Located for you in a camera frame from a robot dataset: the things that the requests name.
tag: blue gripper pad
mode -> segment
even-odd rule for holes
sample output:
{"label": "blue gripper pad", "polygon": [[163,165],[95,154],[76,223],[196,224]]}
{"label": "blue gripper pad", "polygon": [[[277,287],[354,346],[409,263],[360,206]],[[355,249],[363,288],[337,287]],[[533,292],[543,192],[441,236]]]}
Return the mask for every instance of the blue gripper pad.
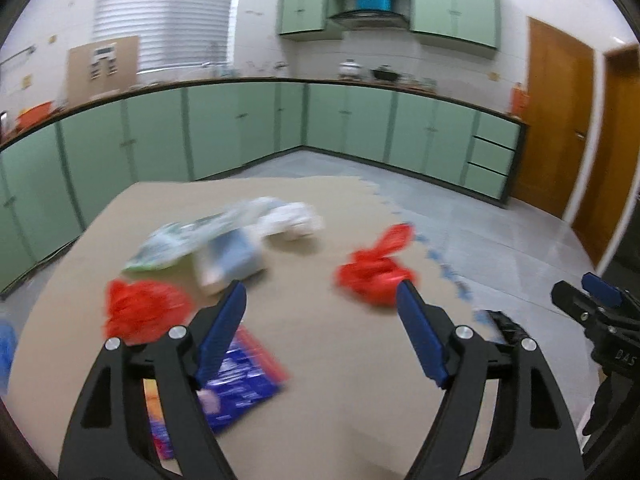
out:
{"label": "blue gripper pad", "polygon": [[445,368],[445,349],[420,308],[420,300],[405,283],[396,290],[398,314],[424,374],[444,388],[449,374]]}
{"label": "blue gripper pad", "polygon": [[246,289],[242,283],[237,283],[226,297],[211,329],[198,348],[196,380],[200,386],[215,379],[218,374],[226,351],[236,335],[242,316],[244,316],[245,307]]}
{"label": "blue gripper pad", "polygon": [[582,288],[599,300],[604,306],[616,308],[622,304],[622,294],[620,291],[595,274],[587,272],[582,277]]}

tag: beige tabletop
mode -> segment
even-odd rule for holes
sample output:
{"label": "beige tabletop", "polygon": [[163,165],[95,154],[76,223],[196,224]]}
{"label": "beige tabletop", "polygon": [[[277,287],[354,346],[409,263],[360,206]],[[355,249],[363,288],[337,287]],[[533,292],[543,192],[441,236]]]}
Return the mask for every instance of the beige tabletop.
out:
{"label": "beige tabletop", "polygon": [[[350,251],[398,223],[371,185],[355,177],[225,179],[135,184],[118,196],[64,257],[33,307],[6,398],[18,427],[57,471],[71,411],[103,342],[104,289],[161,225],[217,213],[242,199],[307,202],[326,229],[314,239],[268,240],[268,270],[248,284],[244,322],[291,374],[287,388],[220,437],[241,480],[402,478],[436,415],[442,391],[427,380],[395,311],[373,309],[334,287]],[[471,307],[414,242],[402,262],[420,277],[425,301],[470,324]],[[153,275],[178,283],[198,306],[185,259]],[[492,417],[486,402],[467,457],[479,465]]]}

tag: window blind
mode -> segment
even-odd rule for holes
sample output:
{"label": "window blind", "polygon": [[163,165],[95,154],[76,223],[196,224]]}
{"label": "window blind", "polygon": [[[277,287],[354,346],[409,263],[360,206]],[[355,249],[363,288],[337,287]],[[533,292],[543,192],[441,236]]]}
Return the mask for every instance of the window blind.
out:
{"label": "window blind", "polygon": [[94,41],[140,37],[138,69],[227,62],[232,0],[98,0]]}

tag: crumpled red bag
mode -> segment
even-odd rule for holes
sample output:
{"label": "crumpled red bag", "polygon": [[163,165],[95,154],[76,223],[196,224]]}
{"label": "crumpled red bag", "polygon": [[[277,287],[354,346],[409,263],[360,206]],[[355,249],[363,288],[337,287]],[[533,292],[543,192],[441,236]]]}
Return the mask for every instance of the crumpled red bag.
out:
{"label": "crumpled red bag", "polygon": [[416,275],[389,255],[404,249],[413,238],[412,225],[391,226],[373,248],[351,253],[351,262],[338,267],[335,275],[337,284],[350,288],[369,304],[396,306],[399,283],[402,280],[416,283]]}
{"label": "crumpled red bag", "polygon": [[175,285],[113,280],[107,286],[104,335],[119,337],[129,345],[151,343],[184,323],[192,309],[191,298]]}

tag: gray floor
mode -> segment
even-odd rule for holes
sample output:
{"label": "gray floor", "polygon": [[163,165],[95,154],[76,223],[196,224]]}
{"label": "gray floor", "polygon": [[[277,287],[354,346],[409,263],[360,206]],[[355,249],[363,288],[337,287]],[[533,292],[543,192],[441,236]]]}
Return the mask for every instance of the gray floor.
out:
{"label": "gray floor", "polygon": [[[507,209],[379,168],[327,155],[295,152],[249,168],[250,176],[359,176],[379,186],[404,221],[424,235],[432,255],[456,273],[474,307],[502,310],[535,338],[551,366],[574,423],[593,400],[596,367],[580,326],[549,300],[560,280],[579,286],[593,271],[567,224],[512,200]],[[51,267],[12,294],[4,310],[21,332]]]}

